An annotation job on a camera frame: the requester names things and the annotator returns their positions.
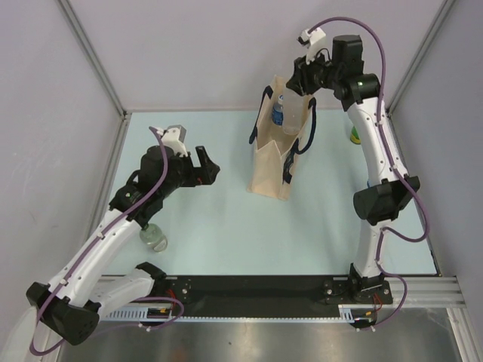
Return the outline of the clear unlabelled water bottle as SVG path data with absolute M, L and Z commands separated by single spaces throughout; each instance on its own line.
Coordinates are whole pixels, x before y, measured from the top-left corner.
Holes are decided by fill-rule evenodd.
M 300 132 L 304 122 L 305 98 L 287 87 L 283 90 L 282 96 L 282 129 L 288 135 L 295 135 Z

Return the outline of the green glass bottle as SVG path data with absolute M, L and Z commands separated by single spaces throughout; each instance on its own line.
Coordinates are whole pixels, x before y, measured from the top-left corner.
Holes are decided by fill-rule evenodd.
M 355 127 L 352 127 L 349 139 L 352 143 L 356 145 L 361 144 L 361 140 Z

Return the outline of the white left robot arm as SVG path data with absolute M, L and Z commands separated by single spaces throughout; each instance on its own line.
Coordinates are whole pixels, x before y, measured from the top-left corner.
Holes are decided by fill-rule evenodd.
M 95 286 L 107 265 L 133 234 L 145 229 L 179 188 L 209 186 L 220 167 L 204 146 L 195 152 L 199 165 L 181 143 L 152 146 L 142 156 L 139 169 L 115 193 L 95 232 L 71 261 L 46 284 L 34 282 L 26 291 L 37 319 L 70 345 L 83 343 L 108 313 L 136 299 L 156 302 L 167 292 L 165 273 L 143 262 L 105 290 Z

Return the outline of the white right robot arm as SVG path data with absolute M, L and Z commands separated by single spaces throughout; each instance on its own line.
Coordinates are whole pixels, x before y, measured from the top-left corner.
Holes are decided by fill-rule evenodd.
M 380 269 L 380 240 L 418 191 L 420 180 L 408 174 L 394 140 L 386 135 L 389 125 L 379 98 L 380 80 L 364 71 L 361 37 L 337 36 L 329 52 L 324 50 L 325 37 L 321 29 L 302 32 L 298 41 L 307 53 L 295 60 L 294 74 L 286 86 L 300 96 L 313 95 L 321 88 L 333 91 L 358 132 L 369 186 L 353 195 L 361 232 L 343 292 L 357 303 L 373 302 L 377 297 L 391 302 Z

